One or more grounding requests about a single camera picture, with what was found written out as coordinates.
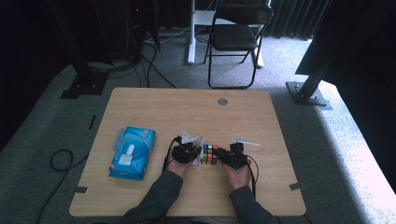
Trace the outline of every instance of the blue package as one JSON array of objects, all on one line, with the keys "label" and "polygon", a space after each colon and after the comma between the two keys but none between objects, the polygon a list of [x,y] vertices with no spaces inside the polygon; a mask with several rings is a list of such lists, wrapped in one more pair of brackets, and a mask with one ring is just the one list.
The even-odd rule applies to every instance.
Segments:
[{"label": "blue package", "polygon": [[142,180],[154,141],[153,130],[136,127],[121,130],[114,145],[113,161],[108,168],[110,176]]}]

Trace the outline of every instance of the black chair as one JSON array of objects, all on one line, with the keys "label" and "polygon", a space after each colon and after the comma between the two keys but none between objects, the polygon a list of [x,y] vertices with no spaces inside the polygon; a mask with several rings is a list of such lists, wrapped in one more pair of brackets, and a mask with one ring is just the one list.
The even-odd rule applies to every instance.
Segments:
[{"label": "black chair", "polygon": [[[246,86],[225,86],[214,87],[211,84],[212,57],[213,56],[245,56],[243,63],[250,52],[257,49],[260,53],[262,46],[262,34],[269,24],[274,12],[268,6],[263,5],[228,5],[219,8],[212,21],[209,40],[207,42],[206,57],[209,57],[208,85],[211,89],[247,89],[253,82],[256,75],[258,55],[254,61],[253,75],[251,81]],[[218,23],[219,19],[230,21],[230,24]],[[257,33],[253,32],[253,27],[257,28]],[[212,48],[218,51],[247,51],[246,54],[212,54]]]}]

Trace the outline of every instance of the black stand base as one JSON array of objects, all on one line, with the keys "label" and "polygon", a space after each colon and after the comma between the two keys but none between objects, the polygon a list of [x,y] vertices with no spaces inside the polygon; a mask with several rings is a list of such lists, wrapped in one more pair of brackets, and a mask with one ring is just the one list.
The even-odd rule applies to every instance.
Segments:
[{"label": "black stand base", "polygon": [[322,110],[332,110],[329,101],[323,98],[319,90],[316,90],[309,98],[300,97],[299,92],[303,85],[303,82],[286,82],[291,98],[296,105],[318,105]]},{"label": "black stand base", "polygon": [[80,95],[101,95],[106,85],[108,73],[95,72],[94,79],[90,82],[83,82],[79,75],[76,76],[68,91],[64,91],[61,99],[77,99]]}]

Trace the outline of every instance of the gray sleeve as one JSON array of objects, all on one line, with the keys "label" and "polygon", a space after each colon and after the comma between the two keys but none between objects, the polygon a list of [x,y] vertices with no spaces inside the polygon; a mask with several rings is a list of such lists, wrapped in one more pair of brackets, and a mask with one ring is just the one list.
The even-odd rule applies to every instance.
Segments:
[{"label": "gray sleeve", "polygon": [[230,199],[239,224],[273,223],[273,215],[256,202],[249,186],[231,192]]},{"label": "gray sleeve", "polygon": [[120,224],[134,223],[163,217],[177,200],[183,179],[170,171],[164,171],[152,184],[143,201],[122,217]]}]

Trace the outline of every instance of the white label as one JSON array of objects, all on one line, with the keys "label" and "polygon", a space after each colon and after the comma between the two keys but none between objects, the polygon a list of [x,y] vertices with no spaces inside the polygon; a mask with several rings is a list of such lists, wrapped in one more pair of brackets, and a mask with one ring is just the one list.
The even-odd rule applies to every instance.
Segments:
[{"label": "white label", "polygon": [[120,165],[131,165],[132,155],[122,154],[120,157]]},{"label": "white label", "polygon": [[127,155],[132,155],[132,153],[134,153],[134,145],[130,145],[128,150],[126,150]]}]

